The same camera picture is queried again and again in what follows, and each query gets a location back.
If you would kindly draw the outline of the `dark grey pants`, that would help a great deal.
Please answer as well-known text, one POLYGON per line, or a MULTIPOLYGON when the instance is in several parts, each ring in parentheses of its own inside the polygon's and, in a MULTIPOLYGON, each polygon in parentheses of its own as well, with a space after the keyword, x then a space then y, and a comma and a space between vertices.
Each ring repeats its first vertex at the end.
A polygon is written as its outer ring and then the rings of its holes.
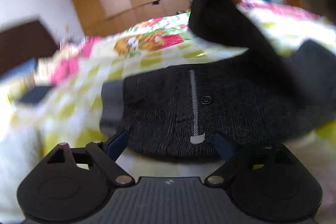
POLYGON ((290 57, 247 50, 105 82, 100 131, 142 155, 213 161, 215 135, 273 144, 335 118, 335 54, 306 41, 290 57))

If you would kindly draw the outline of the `colourful cartoon bed quilt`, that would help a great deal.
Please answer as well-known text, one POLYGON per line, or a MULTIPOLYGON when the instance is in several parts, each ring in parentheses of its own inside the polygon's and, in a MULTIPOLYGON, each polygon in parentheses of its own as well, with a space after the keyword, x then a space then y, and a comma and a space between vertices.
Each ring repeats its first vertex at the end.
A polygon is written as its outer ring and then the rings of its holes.
MULTIPOLYGON (((335 25, 326 18, 298 7, 246 0, 238 9, 260 28, 277 53, 289 56, 312 38, 335 53, 335 25)), ((244 49, 219 46, 194 37, 187 29, 190 12, 150 19, 108 36, 90 38, 74 61, 75 73, 59 79, 35 80, 46 87, 56 83, 35 106, 19 103, 27 94, 28 80, 15 79, 1 84, 1 223, 21 223, 25 217, 17 202, 17 188, 25 176, 60 142, 84 147, 107 137, 99 130, 102 111, 101 88, 105 81, 169 65, 207 63, 234 57, 244 49), (168 38, 155 51, 135 50, 119 55, 117 42, 122 38, 147 38, 163 31, 168 38)), ((323 188, 323 203, 317 214, 319 223, 335 223, 335 120, 301 139, 286 144, 316 177, 323 188)), ((216 170, 223 162, 173 163, 145 158, 127 149, 117 160, 134 178, 139 176, 199 176, 216 170)))

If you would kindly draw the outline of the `dark blue flat notebook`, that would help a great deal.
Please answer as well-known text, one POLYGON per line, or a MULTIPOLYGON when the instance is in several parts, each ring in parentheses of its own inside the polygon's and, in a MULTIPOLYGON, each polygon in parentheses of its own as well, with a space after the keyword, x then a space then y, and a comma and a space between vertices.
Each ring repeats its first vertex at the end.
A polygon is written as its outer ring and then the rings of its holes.
POLYGON ((36 105, 54 88, 54 86, 35 86, 31 91, 18 99, 19 103, 36 105))

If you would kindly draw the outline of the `blue pillow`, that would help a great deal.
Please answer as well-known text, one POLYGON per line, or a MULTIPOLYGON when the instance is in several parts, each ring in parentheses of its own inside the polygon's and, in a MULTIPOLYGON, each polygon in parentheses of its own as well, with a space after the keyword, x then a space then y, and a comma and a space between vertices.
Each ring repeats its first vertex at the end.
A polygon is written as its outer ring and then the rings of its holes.
POLYGON ((35 69, 38 66, 38 62, 36 59, 30 59, 28 61, 25 61, 24 63, 21 63, 17 65, 15 68, 10 69, 8 72, 6 72, 4 75, 1 76, 0 80, 1 82, 13 79, 15 77, 23 77, 27 76, 30 73, 33 73, 35 69))

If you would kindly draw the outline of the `dark wooden headboard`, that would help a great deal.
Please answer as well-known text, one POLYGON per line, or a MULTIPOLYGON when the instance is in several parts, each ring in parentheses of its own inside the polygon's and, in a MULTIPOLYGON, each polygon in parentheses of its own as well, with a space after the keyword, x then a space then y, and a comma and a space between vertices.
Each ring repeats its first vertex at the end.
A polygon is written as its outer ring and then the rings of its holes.
POLYGON ((1 31, 1 75, 28 61, 50 57, 58 45, 39 20, 24 22, 1 31))

